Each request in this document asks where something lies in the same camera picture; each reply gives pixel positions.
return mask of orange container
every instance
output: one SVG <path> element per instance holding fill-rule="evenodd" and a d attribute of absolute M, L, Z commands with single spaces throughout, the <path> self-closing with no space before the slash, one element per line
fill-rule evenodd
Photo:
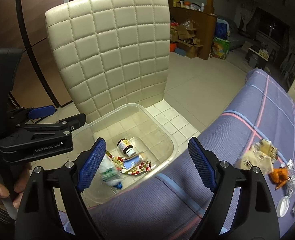
<path fill-rule="evenodd" d="M 176 47 L 177 47 L 177 43 L 170 43 L 169 52 L 174 52 Z"/>

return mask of food wrapper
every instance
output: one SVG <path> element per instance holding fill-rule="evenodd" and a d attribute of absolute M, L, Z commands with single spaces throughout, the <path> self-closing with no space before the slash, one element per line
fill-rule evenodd
<path fill-rule="evenodd" d="M 235 165 L 242 170 L 250 170 L 251 167 L 257 166 L 264 175 L 273 171 L 273 162 L 270 156 L 265 155 L 261 151 L 247 151 Z"/>
<path fill-rule="evenodd" d="M 261 169 L 264 175 L 273 171 L 273 162 L 277 159 L 277 148 L 270 141 L 262 139 L 255 143 L 236 163 L 235 167 L 250 170 L 252 166 Z"/>
<path fill-rule="evenodd" d="M 289 160 L 287 169 L 289 172 L 289 181 L 286 183 L 286 194 L 291 197 L 295 194 L 295 168 L 292 159 Z"/>
<path fill-rule="evenodd" d="M 116 167 L 121 168 L 121 172 L 124 174 L 138 175 L 143 172 L 149 172 L 152 170 L 151 161 L 141 162 L 139 165 L 133 167 L 130 170 L 127 170 L 123 164 L 123 160 L 125 160 L 126 158 L 119 157 L 119 156 L 113 156 L 108 151 L 106 151 L 106 154 L 112 159 L 112 161 L 114 162 L 114 165 Z"/>

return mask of transparent plastic box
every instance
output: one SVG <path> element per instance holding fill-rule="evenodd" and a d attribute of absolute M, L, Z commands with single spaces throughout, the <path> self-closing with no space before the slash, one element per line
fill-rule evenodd
<path fill-rule="evenodd" d="M 91 206 L 102 204 L 122 191 L 134 187 L 169 164 L 177 152 L 174 138 L 139 104 L 125 104 L 90 124 L 72 132 L 74 150 L 68 153 L 75 160 L 82 151 L 89 150 L 97 138 L 106 141 L 106 149 L 114 156 L 127 157 L 117 147 L 126 138 L 137 153 L 144 153 L 151 161 L 152 171 L 138 175 L 121 174 L 122 189 L 108 186 L 97 172 L 83 195 Z"/>

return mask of purple tablecloth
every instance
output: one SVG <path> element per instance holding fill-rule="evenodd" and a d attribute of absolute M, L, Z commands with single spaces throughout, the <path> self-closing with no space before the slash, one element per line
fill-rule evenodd
<path fill-rule="evenodd" d="M 272 141 L 279 150 L 275 167 L 291 158 L 295 161 L 295 104 L 275 80 L 255 69 L 227 109 L 198 139 L 219 160 L 235 164 L 261 138 Z M 277 206 L 284 189 L 275 191 L 268 178 L 267 183 Z M 236 189 L 222 232 L 231 226 L 238 194 Z M 211 197 L 186 150 L 161 174 L 89 212 L 105 239 L 189 239 Z M 294 221 L 290 210 L 279 218 L 281 236 Z M 68 222 L 65 229 L 72 230 Z"/>

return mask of human hand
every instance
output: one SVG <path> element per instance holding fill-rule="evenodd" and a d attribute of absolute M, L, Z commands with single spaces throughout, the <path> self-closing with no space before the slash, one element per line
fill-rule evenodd
<path fill-rule="evenodd" d="M 13 201 L 13 205 L 16 209 L 20 206 L 21 199 L 23 196 L 23 191 L 25 190 L 26 184 L 28 182 L 28 179 L 30 178 L 30 170 L 32 169 L 32 166 L 30 163 L 27 163 L 21 172 L 18 180 L 14 184 L 14 191 L 19 193 L 17 198 Z M 2 198 L 7 198 L 9 197 L 9 191 L 8 189 L 0 184 L 0 205 L 2 206 Z"/>

